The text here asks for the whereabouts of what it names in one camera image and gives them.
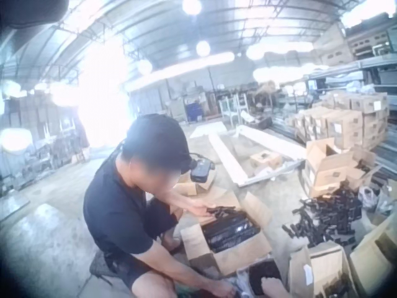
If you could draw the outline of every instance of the dark shorts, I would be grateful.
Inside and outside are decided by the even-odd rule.
[[[156,198],[148,201],[144,219],[146,233],[157,239],[161,234],[177,225],[178,221],[174,214],[170,214],[169,206]],[[144,262],[134,258],[128,253],[118,256],[110,256],[114,269],[125,285],[131,289],[133,283],[144,273],[152,269]]]

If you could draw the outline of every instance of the short black hair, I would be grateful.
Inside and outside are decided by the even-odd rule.
[[[137,118],[128,129],[122,147],[125,161],[133,156],[150,166],[186,171],[192,161],[185,133],[179,123],[166,115]]]

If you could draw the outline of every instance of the stool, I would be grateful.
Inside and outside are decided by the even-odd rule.
[[[111,271],[107,266],[105,261],[105,255],[101,250],[97,251],[97,253],[95,254],[95,257],[89,267],[89,272],[96,278],[104,280],[110,286],[113,286],[113,284],[109,280],[107,280],[105,276],[110,278],[119,278],[118,275]]]

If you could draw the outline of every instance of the black t-shirt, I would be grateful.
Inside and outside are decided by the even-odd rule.
[[[139,254],[153,244],[143,228],[145,192],[127,187],[117,173],[115,158],[98,169],[84,196],[88,230],[104,253]]]

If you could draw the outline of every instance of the man's arm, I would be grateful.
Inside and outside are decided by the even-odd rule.
[[[234,297],[235,289],[230,283],[214,281],[199,275],[192,268],[178,262],[157,242],[153,242],[148,251],[133,256],[160,273],[187,286],[204,289],[217,297]]]
[[[210,216],[207,213],[207,208],[214,208],[215,205],[209,202],[205,202],[200,199],[191,199],[189,197],[185,197],[174,190],[170,190],[168,192],[162,192],[160,194],[155,194],[160,201],[172,205],[181,209],[186,209],[189,212],[193,213],[196,216]]]

